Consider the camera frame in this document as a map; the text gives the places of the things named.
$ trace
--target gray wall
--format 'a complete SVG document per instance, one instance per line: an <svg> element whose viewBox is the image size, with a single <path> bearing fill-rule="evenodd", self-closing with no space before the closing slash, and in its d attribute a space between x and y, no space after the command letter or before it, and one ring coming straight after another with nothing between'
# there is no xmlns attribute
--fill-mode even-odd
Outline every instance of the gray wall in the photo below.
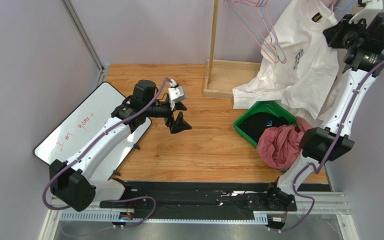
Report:
<svg viewBox="0 0 384 240"><path fill-rule="evenodd" d="M0 240L33 240L48 167L33 149L97 84L59 0L0 1Z"/></svg>
<svg viewBox="0 0 384 240"><path fill-rule="evenodd" d="M360 239L384 239L384 70L356 114L350 139L351 152L327 165L333 185L345 192Z"/></svg>
<svg viewBox="0 0 384 240"><path fill-rule="evenodd" d="M291 0L270 1L273 22ZM219 0L214 57L260 62L260 47ZM72 0L100 59L109 64L192 64L210 57L213 0ZM257 10L246 7L264 29Z"/></svg>

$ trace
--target wooden tray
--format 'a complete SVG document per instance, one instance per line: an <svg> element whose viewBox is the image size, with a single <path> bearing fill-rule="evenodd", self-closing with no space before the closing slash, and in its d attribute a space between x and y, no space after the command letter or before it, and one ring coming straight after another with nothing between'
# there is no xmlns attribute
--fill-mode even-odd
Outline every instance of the wooden tray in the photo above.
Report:
<svg viewBox="0 0 384 240"><path fill-rule="evenodd" d="M257 76L260 63L246 61L207 60L203 95L207 98L232 99L232 89Z"/></svg>

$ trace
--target wooden table surface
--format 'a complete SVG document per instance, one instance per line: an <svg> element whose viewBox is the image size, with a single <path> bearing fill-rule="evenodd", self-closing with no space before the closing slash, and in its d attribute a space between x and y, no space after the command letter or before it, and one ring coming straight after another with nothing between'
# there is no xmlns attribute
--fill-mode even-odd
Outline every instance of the wooden table surface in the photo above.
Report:
<svg viewBox="0 0 384 240"><path fill-rule="evenodd" d="M233 123L245 110L233 100L203 97L204 64L112 64L107 81L125 96L142 79L159 87L164 77L179 83L186 94L184 120L192 130L170 134L164 119L152 126L122 162L119 177L126 181L273 182L282 173L266 165L257 151L235 132ZM306 182L327 183L325 172Z"/></svg>

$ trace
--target whiteboard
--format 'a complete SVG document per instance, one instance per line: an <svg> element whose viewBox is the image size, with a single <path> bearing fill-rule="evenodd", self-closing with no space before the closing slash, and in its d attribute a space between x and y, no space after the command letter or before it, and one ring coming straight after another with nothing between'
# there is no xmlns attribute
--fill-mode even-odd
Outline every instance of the whiteboard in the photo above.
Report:
<svg viewBox="0 0 384 240"><path fill-rule="evenodd" d="M110 83L102 83L35 148L35 156L49 165L56 159L65 161L103 128L124 99ZM144 124L118 144L97 167L91 180L107 180L111 177L151 123L147 117Z"/></svg>

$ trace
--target green basket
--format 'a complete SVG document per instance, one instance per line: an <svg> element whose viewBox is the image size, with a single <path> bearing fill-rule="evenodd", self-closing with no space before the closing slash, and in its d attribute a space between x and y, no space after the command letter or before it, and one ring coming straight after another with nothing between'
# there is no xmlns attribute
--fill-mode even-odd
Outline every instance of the green basket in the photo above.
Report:
<svg viewBox="0 0 384 240"><path fill-rule="evenodd" d="M284 117L288 124L297 125L296 118L291 115L287 110L283 109L278 103L274 101L258 101L248 111L246 111L238 120L233 123L235 131L245 138L253 147L257 148L257 142L255 142L250 136L243 132L238 126L243 123L245 119L255 113L269 113L277 117Z"/></svg>

